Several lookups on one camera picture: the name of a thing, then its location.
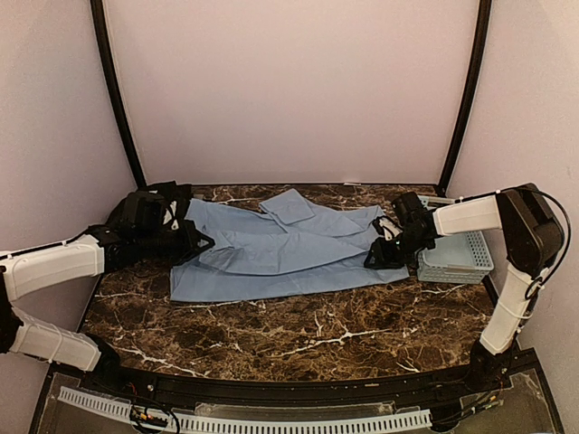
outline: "black pole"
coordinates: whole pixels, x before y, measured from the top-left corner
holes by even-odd
[[[120,96],[119,81],[117,80],[115,64],[113,63],[112,53],[110,51],[109,33],[107,32],[107,21],[102,0],[90,0],[90,8],[92,9],[92,22],[94,22],[94,31],[97,35],[97,44],[99,45],[100,62],[102,63],[102,70],[105,74],[107,88],[109,89],[110,104],[112,105],[117,126],[119,127],[120,139],[123,142],[128,164],[130,165],[130,170],[133,173],[137,187],[145,187],[147,186],[147,181],[145,180],[143,168],[138,161],[137,149],[135,148],[133,136],[130,134],[125,106]]]
[[[452,172],[454,171],[454,166],[459,158],[460,146],[462,145],[464,132],[469,123],[470,109],[472,108],[472,101],[474,100],[477,82],[479,81],[482,55],[485,51],[491,5],[492,0],[480,0],[479,3],[479,17],[477,18],[477,28],[474,33],[472,52],[470,54],[469,72],[467,73],[467,80],[462,93],[462,101],[460,102],[459,115],[454,126],[454,133],[452,133],[451,145],[449,147],[449,152],[446,155],[441,179],[437,185],[438,191],[441,195],[445,195],[446,190],[449,188]]]

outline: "marble table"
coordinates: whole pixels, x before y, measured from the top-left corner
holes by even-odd
[[[196,187],[205,200],[258,210],[289,188],[337,210],[390,201],[428,185]],[[143,261],[108,274],[82,332],[107,340],[128,367],[245,381],[374,378],[466,364],[492,304],[482,285],[403,281],[324,294],[218,304],[169,301],[170,265]]]

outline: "laundry basket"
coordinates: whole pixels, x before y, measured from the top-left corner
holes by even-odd
[[[452,199],[419,196],[428,209],[454,203]],[[437,239],[436,248],[418,254],[418,279],[424,282],[480,283],[494,268],[481,231]]]

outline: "white wall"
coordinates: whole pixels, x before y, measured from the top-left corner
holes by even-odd
[[[150,182],[438,182],[477,0],[106,4]]]
[[[494,2],[479,87],[450,195],[534,182],[579,228],[579,4]],[[506,252],[491,238],[501,282]],[[534,346],[568,433],[579,432],[577,249],[521,336]]]
[[[0,2],[0,151],[0,250],[69,238],[134,188],[88,1]],[[74,329],[93,286],[70,282],[18,306]],[[28,432],[45,372],[0,354],[0,433]]]

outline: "blue cloth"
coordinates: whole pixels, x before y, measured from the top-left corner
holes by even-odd
[[[387,283],[402,269],[371,270],[378,206],[338,212],[295,190],[260,204],[265,213],[193,199],[186,219],[215,246],[171,272],[171,299],[215,302],[286,297]]]

